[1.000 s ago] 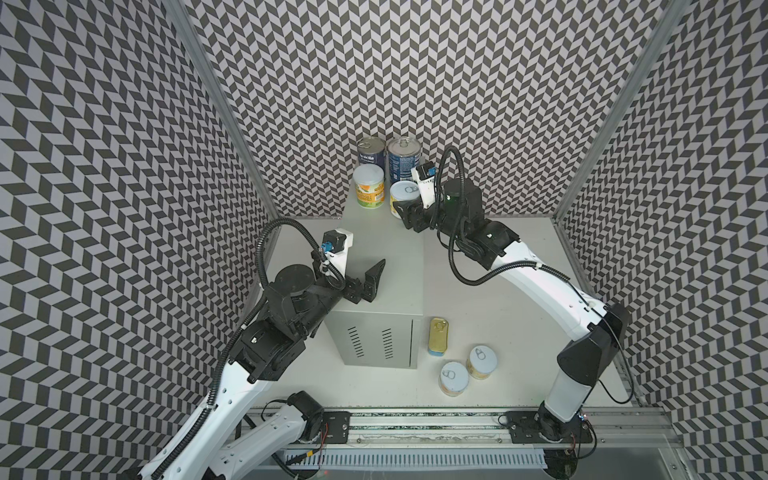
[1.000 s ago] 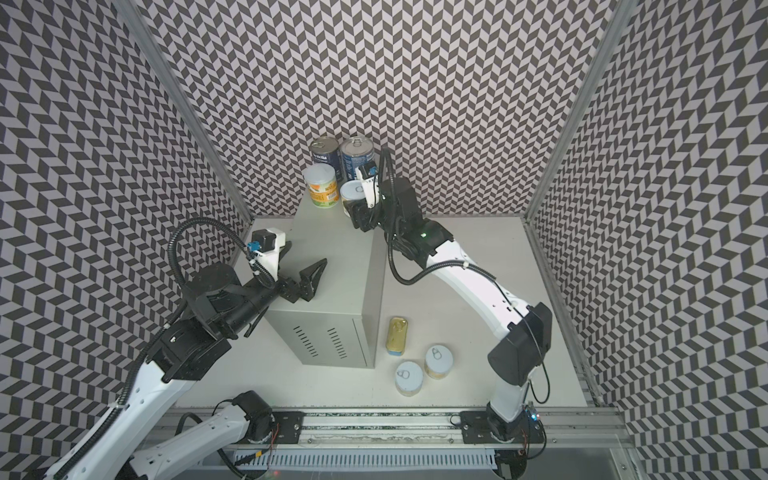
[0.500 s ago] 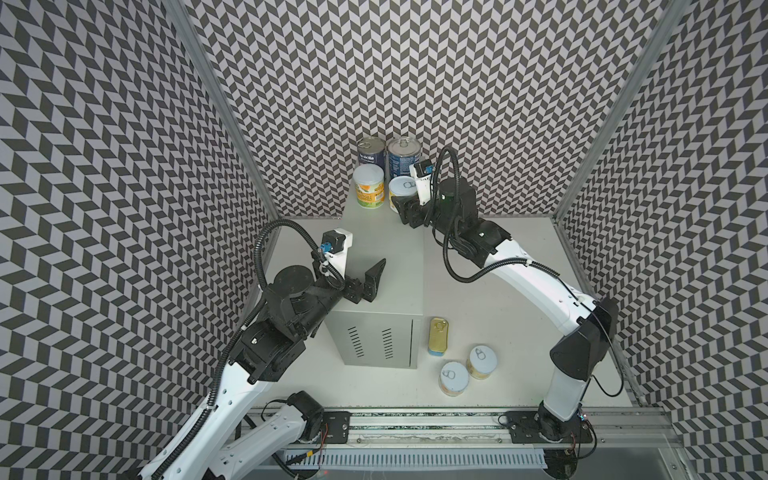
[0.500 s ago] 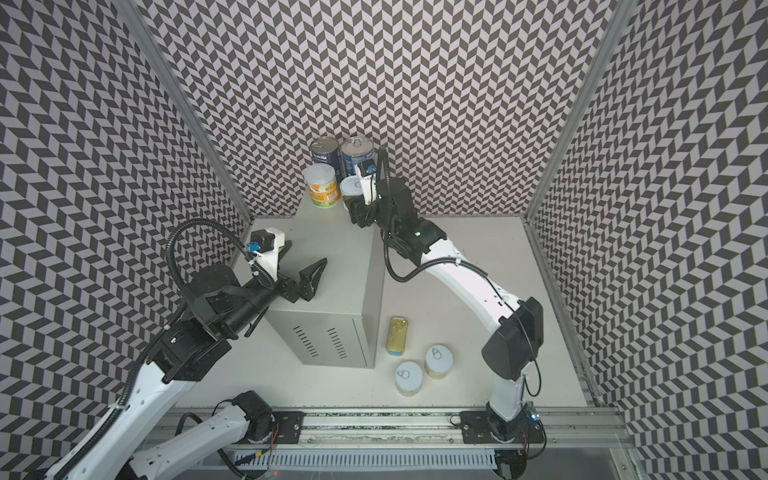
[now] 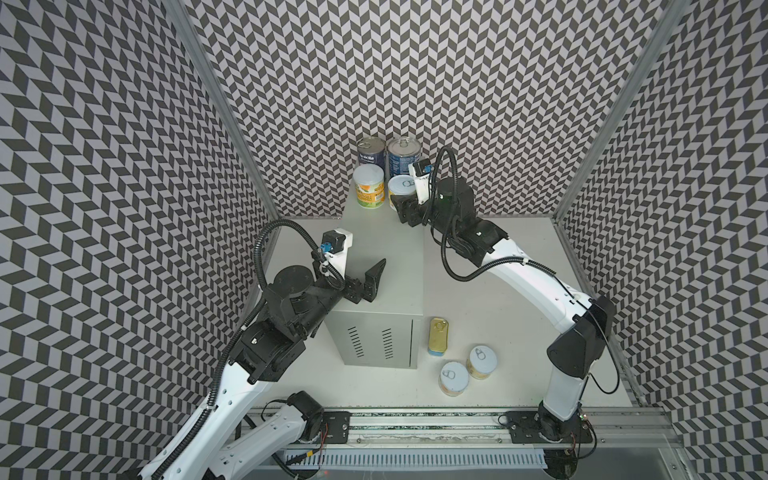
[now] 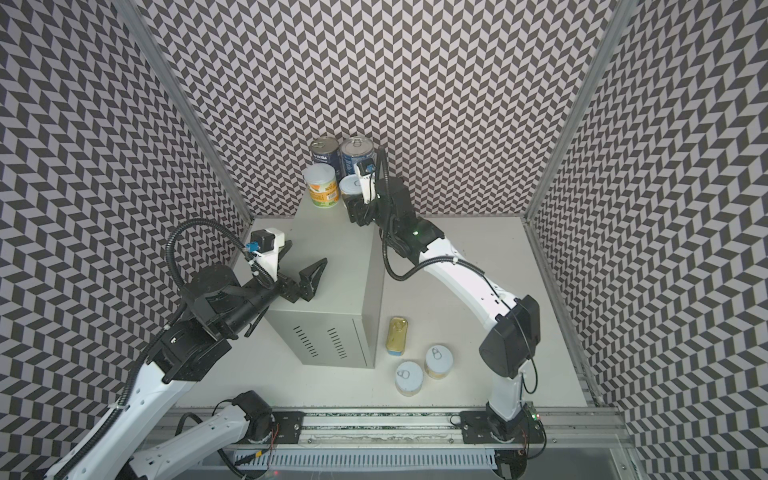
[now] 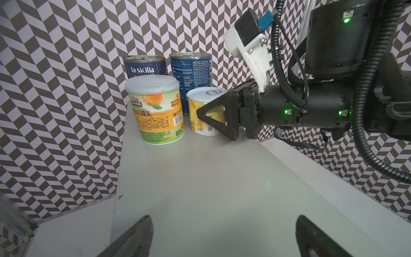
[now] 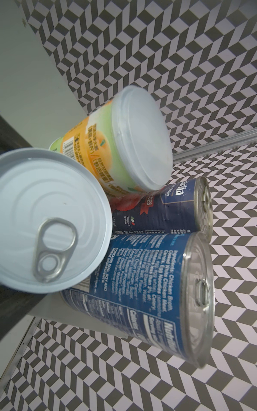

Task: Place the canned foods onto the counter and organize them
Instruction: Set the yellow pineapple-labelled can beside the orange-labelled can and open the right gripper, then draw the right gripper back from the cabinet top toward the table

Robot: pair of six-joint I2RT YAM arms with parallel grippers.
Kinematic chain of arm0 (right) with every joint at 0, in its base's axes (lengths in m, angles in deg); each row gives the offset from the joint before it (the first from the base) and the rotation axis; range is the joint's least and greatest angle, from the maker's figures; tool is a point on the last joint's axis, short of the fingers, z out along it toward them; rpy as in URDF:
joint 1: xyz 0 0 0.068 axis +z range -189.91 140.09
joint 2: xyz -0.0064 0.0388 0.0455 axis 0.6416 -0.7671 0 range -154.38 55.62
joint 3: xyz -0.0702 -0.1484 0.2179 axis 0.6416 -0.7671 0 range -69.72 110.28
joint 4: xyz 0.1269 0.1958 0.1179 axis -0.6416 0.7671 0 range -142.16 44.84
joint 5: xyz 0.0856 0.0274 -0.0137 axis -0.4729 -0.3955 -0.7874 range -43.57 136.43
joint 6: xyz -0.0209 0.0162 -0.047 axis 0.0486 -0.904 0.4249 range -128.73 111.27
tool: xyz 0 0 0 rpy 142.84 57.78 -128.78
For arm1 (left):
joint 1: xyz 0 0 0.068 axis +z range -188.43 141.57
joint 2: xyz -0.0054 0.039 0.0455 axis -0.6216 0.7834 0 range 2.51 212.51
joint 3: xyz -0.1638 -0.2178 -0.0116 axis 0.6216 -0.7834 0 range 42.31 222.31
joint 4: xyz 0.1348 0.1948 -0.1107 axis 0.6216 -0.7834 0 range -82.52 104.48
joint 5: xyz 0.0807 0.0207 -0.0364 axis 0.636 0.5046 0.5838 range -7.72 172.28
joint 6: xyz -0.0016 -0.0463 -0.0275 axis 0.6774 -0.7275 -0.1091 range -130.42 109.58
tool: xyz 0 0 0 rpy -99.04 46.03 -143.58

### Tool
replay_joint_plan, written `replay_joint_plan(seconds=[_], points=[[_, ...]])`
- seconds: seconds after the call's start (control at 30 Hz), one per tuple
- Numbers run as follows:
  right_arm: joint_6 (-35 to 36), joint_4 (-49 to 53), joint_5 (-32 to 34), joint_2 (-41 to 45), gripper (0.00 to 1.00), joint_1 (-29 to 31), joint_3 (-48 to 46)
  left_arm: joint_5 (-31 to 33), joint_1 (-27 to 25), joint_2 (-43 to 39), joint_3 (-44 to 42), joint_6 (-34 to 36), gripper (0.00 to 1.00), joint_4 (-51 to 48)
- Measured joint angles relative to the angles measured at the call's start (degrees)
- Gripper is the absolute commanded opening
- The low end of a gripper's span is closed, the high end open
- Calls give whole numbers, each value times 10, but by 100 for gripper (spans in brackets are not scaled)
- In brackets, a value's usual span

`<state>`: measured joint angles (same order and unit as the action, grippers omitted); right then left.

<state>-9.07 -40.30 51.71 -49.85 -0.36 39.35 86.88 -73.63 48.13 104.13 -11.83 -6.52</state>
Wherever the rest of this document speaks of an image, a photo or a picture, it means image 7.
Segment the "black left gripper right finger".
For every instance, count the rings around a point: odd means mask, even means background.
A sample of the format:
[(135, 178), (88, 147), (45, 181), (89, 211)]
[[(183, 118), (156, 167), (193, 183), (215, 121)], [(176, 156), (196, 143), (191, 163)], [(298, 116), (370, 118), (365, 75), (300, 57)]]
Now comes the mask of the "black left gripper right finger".
[(296, 221), (295, 235), (302, 257), (352, 256), (304, 215)]

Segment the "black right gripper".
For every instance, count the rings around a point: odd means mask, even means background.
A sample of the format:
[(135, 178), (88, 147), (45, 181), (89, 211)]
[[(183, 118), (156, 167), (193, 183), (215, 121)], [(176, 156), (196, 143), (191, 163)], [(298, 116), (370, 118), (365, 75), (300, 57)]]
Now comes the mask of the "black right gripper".
[(197, 110), (199, 121), (208, 124), (231, 141), (239, 137), (239, 126), (248, 139), (258, 140), (262, 125), (259, 119), (259, 87), (249, 79), (235, 88), (238, 102), (230, 92), (205, 90), (199, 99), (205, 104)]

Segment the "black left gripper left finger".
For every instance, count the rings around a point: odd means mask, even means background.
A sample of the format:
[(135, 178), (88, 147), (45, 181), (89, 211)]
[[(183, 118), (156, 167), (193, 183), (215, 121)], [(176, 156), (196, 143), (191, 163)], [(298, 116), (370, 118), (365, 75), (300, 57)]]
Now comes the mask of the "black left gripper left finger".
[(149, 215), (142, 217), (110, 244), (98, 257), (148, 257), (154, 236)]

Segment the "blue label tin can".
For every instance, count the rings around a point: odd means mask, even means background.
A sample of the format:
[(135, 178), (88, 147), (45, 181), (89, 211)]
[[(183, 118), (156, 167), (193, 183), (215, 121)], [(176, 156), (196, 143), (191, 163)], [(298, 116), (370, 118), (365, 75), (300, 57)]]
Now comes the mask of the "blue label tin can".
[(178, 80), (183, 114), (189, 115), (187, 93), (213, 84), (212, 57), (204, 52), (173, 53), (170, 55), (173, 76)]

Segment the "tomato can dark label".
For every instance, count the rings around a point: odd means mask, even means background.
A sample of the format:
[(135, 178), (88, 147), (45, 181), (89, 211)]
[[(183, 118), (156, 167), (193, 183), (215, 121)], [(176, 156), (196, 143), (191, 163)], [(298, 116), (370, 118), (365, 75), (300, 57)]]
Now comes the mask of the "tomato can dark label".
[(152, 55), (123, 57), (128, 78), (143, 75), (168, 75), (166, 58)]

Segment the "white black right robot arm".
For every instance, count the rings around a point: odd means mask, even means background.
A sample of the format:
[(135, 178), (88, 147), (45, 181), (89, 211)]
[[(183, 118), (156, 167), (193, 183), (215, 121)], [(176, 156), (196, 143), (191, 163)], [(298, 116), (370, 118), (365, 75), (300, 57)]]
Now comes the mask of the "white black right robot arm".
[(246, 11), (225, 35), (253, 79), (201, 107), (198, 118), (235, 141), (243, 127), (255, 139), (263, 125), (318, 128), (334, 140), (356, 132), (411, 138), (411, 74), (391, 54), (410, 1), (337, 1), (310, 13), (308, 34), (283, 69), (279, 41), (284, 6), (262, 18)]

